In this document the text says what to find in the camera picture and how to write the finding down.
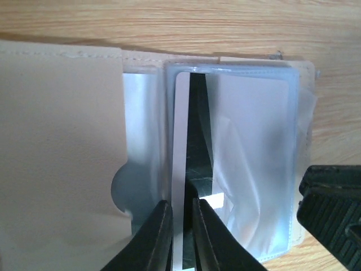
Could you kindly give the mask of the white credit card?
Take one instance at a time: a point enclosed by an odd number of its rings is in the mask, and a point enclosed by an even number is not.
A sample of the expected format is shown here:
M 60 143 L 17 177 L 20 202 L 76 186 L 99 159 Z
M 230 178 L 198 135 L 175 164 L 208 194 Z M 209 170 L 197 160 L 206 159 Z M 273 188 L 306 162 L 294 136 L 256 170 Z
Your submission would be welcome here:
M 205 200 L 256 259 L 290 250 L 296 164 L 297 72 L 291 68 L 192 67 L 174 93 L 171 204 L 173 269 L 183 268 L 186 154 L 210 169 Z

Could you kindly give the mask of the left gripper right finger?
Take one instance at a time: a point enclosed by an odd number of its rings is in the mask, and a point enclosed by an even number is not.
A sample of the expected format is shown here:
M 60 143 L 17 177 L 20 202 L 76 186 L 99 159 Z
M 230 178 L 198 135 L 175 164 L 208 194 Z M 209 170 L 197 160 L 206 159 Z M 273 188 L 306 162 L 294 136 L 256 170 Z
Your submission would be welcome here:
M 186 180 L 184 231 L 192 233 L 196 270 L 266 270 L 233 237 L 214 209 Z

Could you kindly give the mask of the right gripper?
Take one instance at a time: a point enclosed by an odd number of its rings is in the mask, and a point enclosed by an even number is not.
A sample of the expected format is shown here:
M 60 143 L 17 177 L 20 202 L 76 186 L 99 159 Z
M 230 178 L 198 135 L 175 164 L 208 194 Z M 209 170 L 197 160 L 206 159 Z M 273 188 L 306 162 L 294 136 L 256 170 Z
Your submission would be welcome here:
M 347 270 L 360 270 L 360 166 L 312 165 L 299 191 L 298 222 Z

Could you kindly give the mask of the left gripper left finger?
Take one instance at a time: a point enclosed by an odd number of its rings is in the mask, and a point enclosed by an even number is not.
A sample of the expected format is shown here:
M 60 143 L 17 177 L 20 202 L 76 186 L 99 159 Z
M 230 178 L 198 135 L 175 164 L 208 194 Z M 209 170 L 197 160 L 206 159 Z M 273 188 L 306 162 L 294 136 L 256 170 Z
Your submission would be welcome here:
M 103 270 L 171 270 L 173 210 L 166 200 L 158 202 L 128 245 Z

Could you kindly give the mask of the beige card holder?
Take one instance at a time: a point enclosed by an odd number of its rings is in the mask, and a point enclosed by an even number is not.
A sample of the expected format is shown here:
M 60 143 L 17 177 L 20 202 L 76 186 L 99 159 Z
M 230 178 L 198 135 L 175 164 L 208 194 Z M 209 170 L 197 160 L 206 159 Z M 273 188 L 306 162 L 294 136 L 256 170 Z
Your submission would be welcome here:
M 316 105 L 311 62 L 1 41 L 2 270 L 99 270 L 160 200 L 171 203 L 169 83 L 197 66 L 297 72 L 291 247 L 303 241 L 296 212 Z

